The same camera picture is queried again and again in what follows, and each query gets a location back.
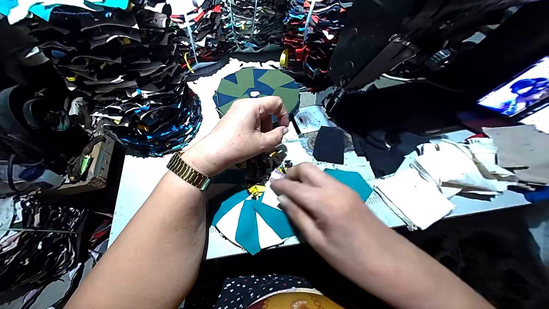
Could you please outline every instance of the black fabric piece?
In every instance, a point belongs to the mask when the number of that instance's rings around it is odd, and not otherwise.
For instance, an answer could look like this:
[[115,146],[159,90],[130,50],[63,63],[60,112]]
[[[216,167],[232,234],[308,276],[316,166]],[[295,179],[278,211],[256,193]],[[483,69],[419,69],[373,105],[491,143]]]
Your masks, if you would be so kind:
[[343,164],[343,131],[330,126],[322,126],[315,140],[312,155],[317,161]]
[[420,144],[428,143],[425,137],[404,132],[391,138],[385,131],[373,130],[366,136],[351,133],[356,155],[365,157],[376,178],[396,172],[409,155]]

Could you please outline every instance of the gold wristwatch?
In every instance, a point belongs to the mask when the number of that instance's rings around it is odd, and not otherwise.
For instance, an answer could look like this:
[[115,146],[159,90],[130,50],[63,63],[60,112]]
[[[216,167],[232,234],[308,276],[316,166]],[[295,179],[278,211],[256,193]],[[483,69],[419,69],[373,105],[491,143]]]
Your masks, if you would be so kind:
[[204,191],[210,185],[211,178],[204,176],[194,170],[181,158],[182,153],[174,153],[168,163],[168,169],[181,177],[184,181]]

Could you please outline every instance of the yellow tag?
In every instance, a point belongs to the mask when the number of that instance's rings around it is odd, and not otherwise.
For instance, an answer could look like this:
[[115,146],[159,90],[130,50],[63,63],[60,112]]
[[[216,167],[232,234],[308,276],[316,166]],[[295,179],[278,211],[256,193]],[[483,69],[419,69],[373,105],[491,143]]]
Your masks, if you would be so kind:
[[265,192],[265,189],[263,185],[253,185],[248,189],[248,192],[255,197],[260,197]]
[[287,48],[280,55],[280,66],[282,68],[288,67],[288,49]]
[[191,68],[191,65],[189,64],[189,61],[187,60],[187,55],[188,55],[188,54],[189,54],[189,53],[185,53],[185,55],[183,55],[183,58],[185,58],[185,62],[187,63],[187,68],[189,68],[189,71],[191,71],[191,73],[194,74],[194,71],[193,71],[193,69]]
[[146,125],[138,124],[138,125],[137,125],[137,128],[138,128],[138,129],[141,129],[141,130],[145,130],[145,131],[147,131],[147,132],[149,131],[149,127],[146,126]]

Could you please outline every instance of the polka dot clothing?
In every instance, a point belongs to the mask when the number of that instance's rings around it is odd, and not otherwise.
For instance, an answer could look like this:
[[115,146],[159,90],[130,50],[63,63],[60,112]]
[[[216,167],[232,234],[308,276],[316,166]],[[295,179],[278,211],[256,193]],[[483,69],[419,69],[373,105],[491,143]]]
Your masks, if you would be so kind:
[[276,291],[287,290],[291,288],[309,288],[313,286],[301,277],[291,275],[263,275],[263,276],[240,276],[238,278],[227,278],[221,288],[221,292],[215,299],[208,297],[208,285],[202,287],[195,286],[187,300],[185,309],[246,309],[259,298],[264,297]]

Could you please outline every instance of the table surface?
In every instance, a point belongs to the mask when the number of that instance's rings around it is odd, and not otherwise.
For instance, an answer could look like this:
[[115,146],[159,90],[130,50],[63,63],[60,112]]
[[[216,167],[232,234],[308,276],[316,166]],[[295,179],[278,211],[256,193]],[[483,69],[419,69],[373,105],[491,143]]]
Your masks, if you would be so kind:
[[[227,65],[221,68],[212,76],[207,76],[198,79],[195,82],[190,82],[189,87],[200,97],[202,104],[202,113],[204,120],[199,129],[197,136],[193,139],[191,145],[202,137],[207,135],[219,121],[218,113],[215,109],[215,104],[212,99],[217,85],[220,80],[230,73],[234,73],[242,67],[258,67],[272,68],[277,66],[276,62],[267,63],[243,63],[236,59],[231,59]],[[459,142],[471,136],[473,133],[467,130],[456,131],[445,135],[437,136],[436,139],[448,139]],[[114,242],[116,237],[122,232],[123,228],[130,219],[139,210],[140,206],[145,202],[147,197],[155,188],[156,184],[162,176],[167,172],[166,165],[170,160],[170,156],[163,158],[137,158],[134,156],[126,156],[118,196],[116,199],[115,212],[113,217],[113,226],[110,231],[109,246]],[[405,225],[404,222],[384,203],[376,203],[378,200],[374,195],[367,201],[368,207],[372,212],[389,227],[400,227]],[[474,213],[493,211],[509,207],[527,205],[529,202],[522,194],[513,191],[505,191],[502,195],[495,196],[491,201],[475,200],[462,196],[454,196],[451,202],[456,205],[456,208],[446,218],[465,216]],[[298,244],[296,237],[287,239],[279,246],[288,246]],[[236,254],[246,253],[246,251],[230,241],[223,238],[215,227],[210,227],[209,243],[207,259],[231,256]]]

